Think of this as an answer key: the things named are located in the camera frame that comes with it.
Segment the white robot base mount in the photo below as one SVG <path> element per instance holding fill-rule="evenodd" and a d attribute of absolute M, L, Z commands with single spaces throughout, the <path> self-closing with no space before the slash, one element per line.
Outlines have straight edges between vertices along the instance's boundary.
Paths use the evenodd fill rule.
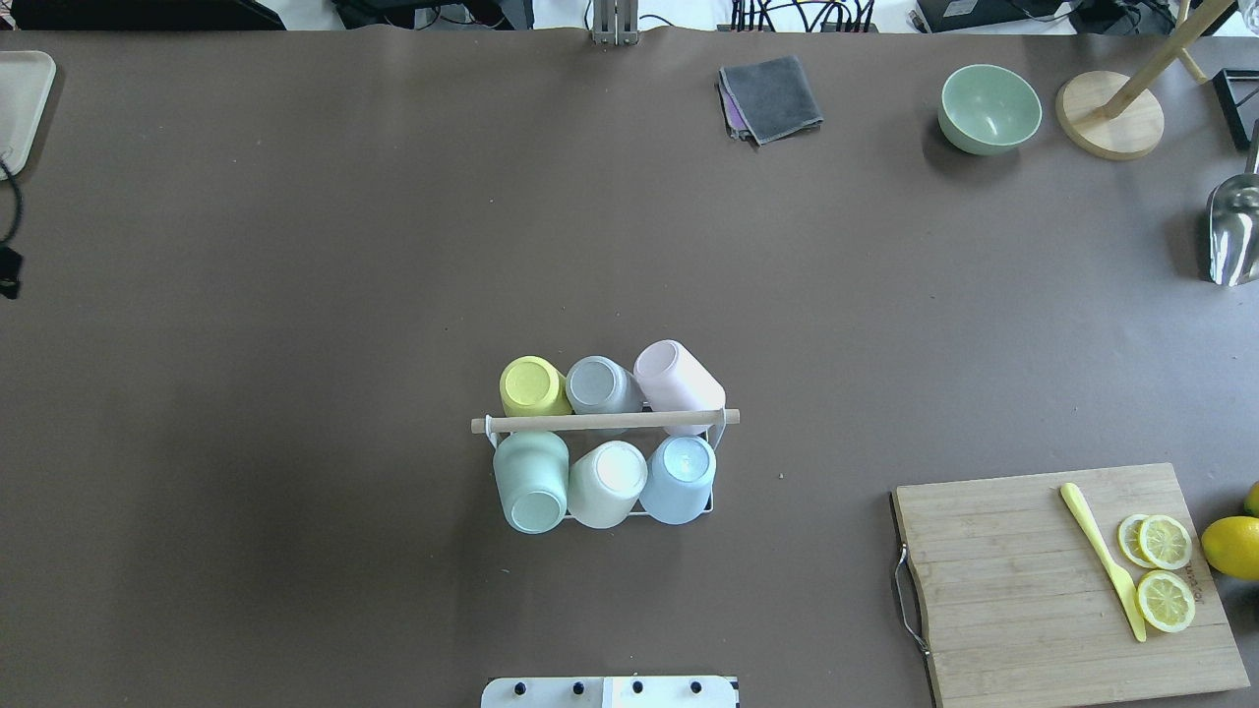
<path fill-rule="evenodd" d="M 528 677 L 487 682 L 481 707 L 739 707 L 737 677 Z"/>

